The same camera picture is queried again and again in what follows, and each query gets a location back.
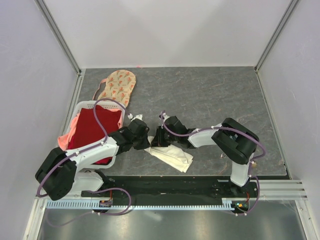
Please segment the white cloth napkin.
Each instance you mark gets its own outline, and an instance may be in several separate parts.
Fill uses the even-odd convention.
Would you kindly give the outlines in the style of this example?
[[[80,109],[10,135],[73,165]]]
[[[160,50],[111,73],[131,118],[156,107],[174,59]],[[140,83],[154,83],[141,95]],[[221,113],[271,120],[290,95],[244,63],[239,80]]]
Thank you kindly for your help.
[[[150,146],[144,150],[181,173],[186,173],[193,163],[194,157],[191,154],[174,145],[167,147]]]

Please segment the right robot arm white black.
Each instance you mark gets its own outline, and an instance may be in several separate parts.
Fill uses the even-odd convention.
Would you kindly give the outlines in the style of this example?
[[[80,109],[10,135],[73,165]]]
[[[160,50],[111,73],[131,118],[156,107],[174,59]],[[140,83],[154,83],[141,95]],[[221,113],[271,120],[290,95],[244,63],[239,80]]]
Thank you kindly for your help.
[[[218,146],[232,161],[229,191],[235,197],[247,191],[249,168],[259,138],[245,126],[227,117],[222,123],[208,128],[187,128],[176,116],[162,116],[162,125],[157,127],[152,147],[168,147],[178,143],[186,149],[203,146]]]

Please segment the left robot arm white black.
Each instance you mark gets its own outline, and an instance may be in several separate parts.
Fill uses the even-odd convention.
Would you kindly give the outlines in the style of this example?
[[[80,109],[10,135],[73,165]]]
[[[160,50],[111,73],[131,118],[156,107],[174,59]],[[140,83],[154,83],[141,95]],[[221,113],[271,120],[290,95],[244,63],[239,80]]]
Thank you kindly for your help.
[[[114,159],[115,156],[129,151],[144,150],[150,147],[148,141],[149,127],[134,118],[128,126],[114,131],[107,139],[102,138],[86,146],[63,151],[60,147],[52,149],[35,174],[40,186],[37,196],[49,196],[57,201],[70,192],[92,191],[99,197],[106,196],[110,185],[98,174],[89,175],[81,172],[90,165],[105,158]]]

